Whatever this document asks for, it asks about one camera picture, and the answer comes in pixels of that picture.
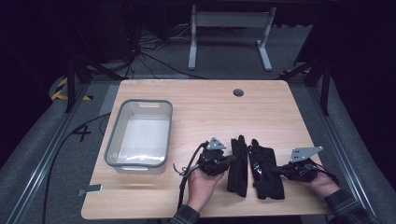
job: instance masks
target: dark sleeve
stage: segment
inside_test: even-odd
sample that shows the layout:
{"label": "dark sleeve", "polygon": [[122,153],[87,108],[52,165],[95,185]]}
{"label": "dark sleeve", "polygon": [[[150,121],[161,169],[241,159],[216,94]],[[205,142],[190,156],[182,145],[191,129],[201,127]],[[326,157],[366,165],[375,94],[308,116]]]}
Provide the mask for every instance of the dark sleeve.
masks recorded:
{"label": "dark sleeve", "polygon": [[334,214],[332,223],[379,223],[344,189],[329,195],[325,198],[325,201]]}
{"label": "dark sleeve", "polygon": [[199,213],[187,205],[182,204],[175,215],[169,221],[170,224],[195,224]]}

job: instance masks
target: wooden tabletop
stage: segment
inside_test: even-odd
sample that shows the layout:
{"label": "wooden tabletop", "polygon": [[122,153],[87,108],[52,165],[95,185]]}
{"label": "wooden tabletop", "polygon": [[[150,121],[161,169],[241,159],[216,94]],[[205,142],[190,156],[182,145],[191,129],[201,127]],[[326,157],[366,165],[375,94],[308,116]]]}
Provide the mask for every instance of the wooden tabletop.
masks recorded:
{"label": "wooden tabletop", "polygon": [[[244,95],[233,94],[240,89]],[[166,170],[161,175],[120,174],[104,154],[122,102],[128,99],[167,100],[173,105]],[[87,219],[172,217],[177,210],[181,169],[198,146],[216,137],[232,154],[231,138],[256,138],[271,147],[277,165],[289,162],[294,147],[313,147],[297,104],[284,81],[261,80],[126,80],[120,84],[106,128],[91,185],[103,191],[86,195],[81,214]],[[317,155],[312,159],[320,163]],[[300,183],[282,176],[285,200],[259,200],[248,172],[247,197],[228,192],[228,174],[218,183],[201,217],[242,217],[328,214],[325,202]],[[188,199],[188,190],[184,202]]]}

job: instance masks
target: hazard tape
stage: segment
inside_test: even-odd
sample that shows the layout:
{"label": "hazard tape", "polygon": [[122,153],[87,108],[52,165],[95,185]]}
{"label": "hazard tape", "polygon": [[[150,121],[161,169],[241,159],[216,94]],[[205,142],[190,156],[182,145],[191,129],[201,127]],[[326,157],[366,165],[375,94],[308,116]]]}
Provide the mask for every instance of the hazard tape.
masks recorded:
{"label": "hazard tape", "polygon": [[[67,95],[62,95],[62,89],[64,88],[64,85],[67,83],[67,77],[64,76],[62,78],[62,80],[59,82],[58,87],[55,90],[55,93],[52,94],[51,99],[52,100],[68,100],[68,96]],[[93,100],[93,96],[92,95],[85,95],[82,100]]]}

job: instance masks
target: black glove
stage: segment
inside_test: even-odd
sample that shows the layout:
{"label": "black glove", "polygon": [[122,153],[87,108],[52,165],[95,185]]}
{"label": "black glove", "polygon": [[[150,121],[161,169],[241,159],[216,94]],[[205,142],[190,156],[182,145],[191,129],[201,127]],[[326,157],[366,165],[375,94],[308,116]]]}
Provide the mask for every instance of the black glove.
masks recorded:
{"label": "black glove", "polygon": [[276,167],[275,153],[272,148],[261,147],[256,139],[251,141],[248,147],[248,157],[250,168],[253,173],[253,187],[257,190],[257,197],[265,199],[285,199],[283,183],[280,175],[271,172],[272,167]]}
{"label": "black glove", "polygon": [[231,139],[233,156],[237,159],[231,163],[228,172],[227,190],[236,192],[239,196],[246,198],[248,190],[248,146],[245,137],[239,135],[238,140]]}

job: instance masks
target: hand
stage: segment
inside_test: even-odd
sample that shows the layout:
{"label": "hand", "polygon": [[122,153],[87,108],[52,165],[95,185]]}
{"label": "hand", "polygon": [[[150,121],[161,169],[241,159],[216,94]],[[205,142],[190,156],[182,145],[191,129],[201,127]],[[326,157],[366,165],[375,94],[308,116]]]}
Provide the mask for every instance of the hand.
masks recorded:
{"label": "hand", "polygon": [[318,172],[318,176],[310,183],[307,183],[307,186],[322,198],[326,198],[340,189],[331,178],[321,172]]}
{"label": "hand", "polygon": [[189,176],[189,200],[187,205],[197,212],[201,212],[205,204],[212,197],[215,186],[223,178],[224,173],[209,176],[201,169],[195,169]]}

